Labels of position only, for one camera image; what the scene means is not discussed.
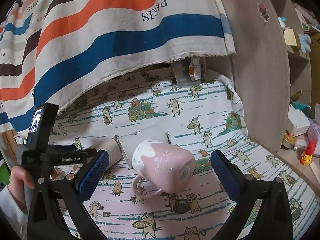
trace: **pink mug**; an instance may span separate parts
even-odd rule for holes
[[[163,192],[173,194],[183,190],[194,172],[196,160],[188,150],[159,140],[147,139],[135,149],[132,165],[139,173],[132,182],[132,190],[137,196],[146,199]],[[159,189],[141,195],[137,191],[137,184],[142,178],[151,181]]]

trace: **human hand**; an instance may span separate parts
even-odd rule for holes
[[[52,180],[57,176],[55,170],[52,171]],[[26,200],[24,197],[24,184],[26,184],[30,189],[35,188],[33,178],[30,173],[20,166],[14,166],[11,170],[10,184],[8,190],[14,198],[17,205],[21,210],[26,209]]]

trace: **mug handle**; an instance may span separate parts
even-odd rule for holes
[[[156,192],[148,193],[146,195],[141,195],[137,190],[137,185],[138,185],[138,182],[140,181],[140,179],[143,179],[143,178],[144,177],[141,174],[139,174],[134,178],[134,180],[132,182],[132,190],[137,196],[140,196],[144,199],[147,199],[147,198],[159,196],[161,193],[164,192],[162,189],[158,189]]]

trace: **white sleeve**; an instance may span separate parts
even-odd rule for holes
[[[18,236],[27,240],[28,215],[19,208],[8,190],[8,186],[0,192],[0,208]]]

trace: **sticker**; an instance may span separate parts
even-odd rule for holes
[[[189,65],[189,76],[193,76],[193,74],[194,74],[193,65],[190,63],[190,65]]]
[[[195,80],[199,80],[201,78],[201,65],[200,65],[199,58],[193,59],[193,69],[194,69]]]
[[[185,166],[180,177],[179,177],[179,180],[178,180],[178,183],[181,184],[187,177],[188,173],[190,171],[190,168],[189,166]]]
[[[258,11],[261,13],[260,17],[263,17],[264,21],[267,23],[270,19],[269,11],[267,11],[267,8],[262,1],[258,3]]]

